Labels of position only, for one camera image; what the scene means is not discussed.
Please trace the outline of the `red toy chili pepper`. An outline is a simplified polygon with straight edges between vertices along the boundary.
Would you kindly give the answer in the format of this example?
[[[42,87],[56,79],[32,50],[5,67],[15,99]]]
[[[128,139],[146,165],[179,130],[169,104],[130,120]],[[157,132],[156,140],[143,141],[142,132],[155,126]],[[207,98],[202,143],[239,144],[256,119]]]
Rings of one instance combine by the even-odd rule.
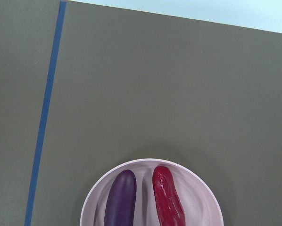
[[[160,225],[186,225],[185,213],[170,169],[165,166],[155,167],[152,185]]]

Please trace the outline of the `purple toy eggplant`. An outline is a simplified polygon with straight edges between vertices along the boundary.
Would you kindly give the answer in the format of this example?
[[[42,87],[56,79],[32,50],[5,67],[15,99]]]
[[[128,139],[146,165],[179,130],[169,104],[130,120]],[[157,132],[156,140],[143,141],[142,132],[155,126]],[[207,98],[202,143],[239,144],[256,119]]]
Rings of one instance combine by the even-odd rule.
[[[136,203],[136,177],[131,170],[120,172],[115,178],[106,203],[105,226],[132,226]]]

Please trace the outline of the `pink plate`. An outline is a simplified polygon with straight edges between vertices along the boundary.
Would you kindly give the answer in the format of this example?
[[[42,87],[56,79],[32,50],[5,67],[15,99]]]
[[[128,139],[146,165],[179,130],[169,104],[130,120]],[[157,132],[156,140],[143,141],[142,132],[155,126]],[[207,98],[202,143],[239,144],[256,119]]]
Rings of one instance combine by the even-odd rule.
[[[110,188],[123,170],[131,170],[137,181],[135,226],[158,226],[159,220],[152,186],[156,166],[170,169],[174,185],[182,204],[186,225],[222,226],[220,206],[210,188],[195,173],[177,163],[162,159],[136,159],[120,164],[104,174],[89,191],[80,216],[82,226],[102,226]]]

